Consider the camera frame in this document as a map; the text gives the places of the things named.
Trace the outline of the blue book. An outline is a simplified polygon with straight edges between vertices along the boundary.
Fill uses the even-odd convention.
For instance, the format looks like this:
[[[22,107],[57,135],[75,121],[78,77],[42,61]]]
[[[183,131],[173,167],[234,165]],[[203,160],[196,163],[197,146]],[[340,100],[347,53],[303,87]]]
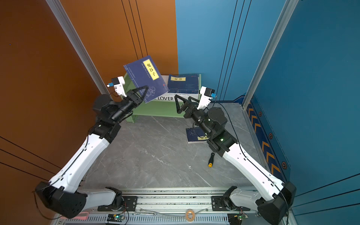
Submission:
[[[197,94],[199,74],[169,75],[167,86],[170,93]]]
[[[208,137],[200,127],[186,129],[188,143],[203,143],[208,140]]]
[[[169,89],[151,56],[124,65],[135,87],[148,86],[144,101],[149,103],[168,93]]]

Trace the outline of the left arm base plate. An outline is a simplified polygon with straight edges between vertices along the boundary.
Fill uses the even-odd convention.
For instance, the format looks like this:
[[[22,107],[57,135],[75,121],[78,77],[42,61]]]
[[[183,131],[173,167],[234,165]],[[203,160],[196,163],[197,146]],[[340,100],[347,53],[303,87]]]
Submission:
[[[97,208],[97,210],[99,212],[111,212],[111,211],[124,211],[124,209],[126,209],[126,211],[130,211],[130,212],[134,212],[136,207],[137,207],[137,202],[138,202],[138,197],[137,196],[123,196],[122,197],[122,205],[120,208],[113,208],[111,205],[103,205],[103,206],[99,206]]]

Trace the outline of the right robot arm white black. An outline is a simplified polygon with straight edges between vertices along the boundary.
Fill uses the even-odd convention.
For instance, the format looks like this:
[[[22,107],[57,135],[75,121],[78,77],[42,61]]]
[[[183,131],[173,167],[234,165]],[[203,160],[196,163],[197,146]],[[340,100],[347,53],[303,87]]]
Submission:
[[[256,188],[255,191],[235,186],[229,188],[223,195],[227,208],[256,210],[269,224],[280,224],[294,202],[295,185],[272,175],[244,150],[237,135],[233,136],[226,130],[226,124],[231,119],[223,106],[212,107],[205,112],[211,102],[208,96],[197,100],[175,95],[174,99],[177,113],[185,113],[184,118],[193,119],[208,137],[211,150],[235,166]]]

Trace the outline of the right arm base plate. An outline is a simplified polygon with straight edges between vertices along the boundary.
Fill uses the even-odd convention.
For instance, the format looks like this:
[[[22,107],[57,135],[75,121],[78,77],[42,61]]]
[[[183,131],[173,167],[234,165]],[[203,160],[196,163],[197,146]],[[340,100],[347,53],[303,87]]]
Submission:
[[[249,208],[246,207],[238,207],[235,206],[230,198],[223,196],[212,196],[211,197],[211,205],[212,210],[215,212],[218,211],[250,211]]]

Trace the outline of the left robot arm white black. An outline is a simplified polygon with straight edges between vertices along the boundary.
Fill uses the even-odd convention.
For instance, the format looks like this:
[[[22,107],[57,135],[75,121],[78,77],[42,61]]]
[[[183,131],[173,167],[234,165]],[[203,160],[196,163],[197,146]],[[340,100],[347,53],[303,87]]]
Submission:
[[[122,101],[113,101],[109,94],[98,96],[93,104],[95,124],[86,139],[66,165],[48,182],[40,182],[33,191],[34,199],[64,216],[74,218],[83,210],[108,206],[112,211],[125,208],[122,191],[114,187],[79,190],[79,185],[98,158],[121,129],[121,122],[145,100],[147,85],[128,91]]]

